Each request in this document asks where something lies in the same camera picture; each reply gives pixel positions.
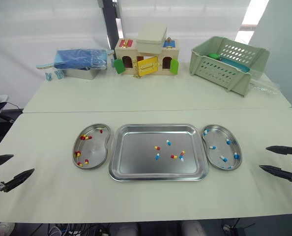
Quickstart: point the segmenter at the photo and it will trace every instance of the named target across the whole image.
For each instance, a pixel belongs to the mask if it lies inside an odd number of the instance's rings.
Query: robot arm
[[[2,155],[0,156],[0,165],[8,161],[10,158],[12,158],[14,155]],[[25,180],[33,173],[34,169],[24,171],[20,173],[19,175],[16,175],[10,182],[4,183],[0,182],[0,191],[8,192],[12,190],[13,188],[16,188],[18,185],[25,182]]]

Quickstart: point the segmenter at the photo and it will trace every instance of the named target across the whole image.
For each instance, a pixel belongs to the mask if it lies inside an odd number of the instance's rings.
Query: blue folded cloth
[[[102,49],[58,50],[54,67],[57,69],[106,69],[107,52]]]

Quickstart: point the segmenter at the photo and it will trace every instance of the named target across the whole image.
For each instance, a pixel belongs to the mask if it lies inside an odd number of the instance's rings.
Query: white lid
[[[167,26],[161,24],[145,25],[138,32],[137,42],[161,44],[167,32]]]

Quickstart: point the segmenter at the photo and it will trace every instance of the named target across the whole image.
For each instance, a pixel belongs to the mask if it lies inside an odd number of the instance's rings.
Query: white wall
[[[190,61],[191,49],[213,36],[234,40],[250,0],[118,0],[123,32],[137,37],[144,24],[168,26],[179,41],[179,61]]]
[[[0,94],[9,102],[25,107],[45,80],[35,66],[70,48],[108,48],[96,0],[0,0]]]
[[[249,43],[266,48],[265,73],[292,104],[292,0],[270,0]]]

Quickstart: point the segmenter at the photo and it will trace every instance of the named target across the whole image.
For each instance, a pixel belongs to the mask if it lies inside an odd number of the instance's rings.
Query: light green basket
[[[244,73],[231,65],[209,58],[210,53],[236,61],[250,68]],[[248,91],[251,78],[258,79],[264,72],[269,51],[224,37],[212,37],[192,49],[190,62],[191,75],[198,75],[243,96]]]

